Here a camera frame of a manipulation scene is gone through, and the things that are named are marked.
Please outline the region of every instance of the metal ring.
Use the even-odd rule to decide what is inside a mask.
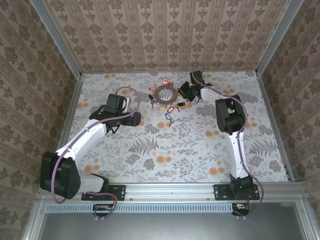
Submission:
[[[172,98],[170,100],[162,100],[159,96],[160,92],[164,89],[167,89],[167,90],[170,90],[173,94]],[[155,90],[154,90],[154,93],[153,93],[153,96],[155,98],[155,100],[160,103],[160,104],[163,104],[163,105],[172,105],[173,103],[175,103],[175,101],[177,100],[178,98],[178,91],[173,87],[173,86],[170,86],[170,85],[162,85],[162,86],[159,86],[157,87]]]

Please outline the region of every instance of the work surface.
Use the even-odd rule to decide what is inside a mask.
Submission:
[[[262,182],[286,182],[267,110],[254,72],[204,72],[212,83],[227,94],[238,94],[249,114],[244,131],[245,155],[249,170]],[[217,127],[213,104],[200,100],[170,114],[175,122],[169,127],[166,110],[148,98],[149,87],[160,86],[163,78],[179,88],[190,82],[188,72],[85,74],[75,112],[70,139],[86,124],[108,95],[119,87],[130,86],[141,99],[140,126],[121,126],[108,133],[79,161],[82,174],[96,173],[112,183],[189,183],[229,182],[230,159],[227,135]],[[130,108],[137,105],[137,95],[123,89],[120,95],[131,97]],[[178,102],[185,102],[179,97]]]

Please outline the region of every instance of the floral wallpaper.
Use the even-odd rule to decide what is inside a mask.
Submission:
[[[296,180],[320,222],[320,1],[305,0],[263,73]]]
[[[249,113],[244,147],[250,171],[262,182],[288,181],[268,118],[262,94],[253,71],[205,72],[207,83],[227,94],[238,94]],[[137,127],[120,126],[109,132],[79,160],[82,174],[95,173],[113,183],[204,183],[230,181],[230,155],[227,136],[217,127],[215,105],[206,101],[187,103],[166,119],[167,110],[155,103],[149,87],[160,86],[163,78],[179,88],[190,81],[188,72],[84,74],[84,84],[73,120],[70,139],[86,124],[91,113],[106,104],[108,95],[119,87],[131,86],[142,102]],[[138,96],[123,89],[121,95],[137,104]],[[180,96],[176,103],[183,102]]]
[[[289,0],[45,0],[82,72],[254,69]]]
[[[75,78],[27,0],[0,1],[0,239],[19,239]]]

